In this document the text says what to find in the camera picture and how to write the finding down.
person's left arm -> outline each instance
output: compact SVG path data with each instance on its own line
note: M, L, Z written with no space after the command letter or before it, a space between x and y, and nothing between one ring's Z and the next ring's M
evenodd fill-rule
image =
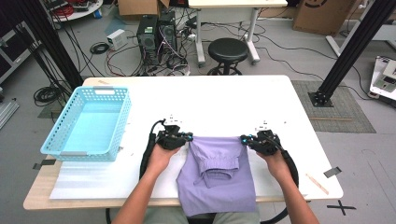
M116 218L112 221L113 224L143 223L155 182L158 176L168 166L171 157L178 151L179 148L175 150L166 150L158 144L155 145L146 172L125 201Z

floor mat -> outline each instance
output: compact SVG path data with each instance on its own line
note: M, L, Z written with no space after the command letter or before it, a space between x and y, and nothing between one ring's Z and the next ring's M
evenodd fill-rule
M347 88L335 90L331 98L334 107L314 107L308 93L317 91L322 82L293 80L291 83L316 132L376 133Z

gray pants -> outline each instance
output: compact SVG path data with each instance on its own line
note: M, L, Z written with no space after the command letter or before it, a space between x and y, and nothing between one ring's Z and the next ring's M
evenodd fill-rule
M181 207L150 207L146 212L145 224L188 224ZM213 224L260 223L259 212L217 213Z

black stool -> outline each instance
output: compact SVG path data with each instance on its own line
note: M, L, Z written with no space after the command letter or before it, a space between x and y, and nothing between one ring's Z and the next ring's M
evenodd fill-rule
M230 75L230 69L234 70L232 75L242 75L236 66L248 57L248 46L245 42L233 38L220 38L210 43L208 51L210 57L219 63L217 67L210 69L207 73L209 76Z

round stool seat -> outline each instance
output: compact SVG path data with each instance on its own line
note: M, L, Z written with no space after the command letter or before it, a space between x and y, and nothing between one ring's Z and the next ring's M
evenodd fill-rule
M240 63L248 57L245 42L233 38L220 38L210 43L209 55L219 63Z

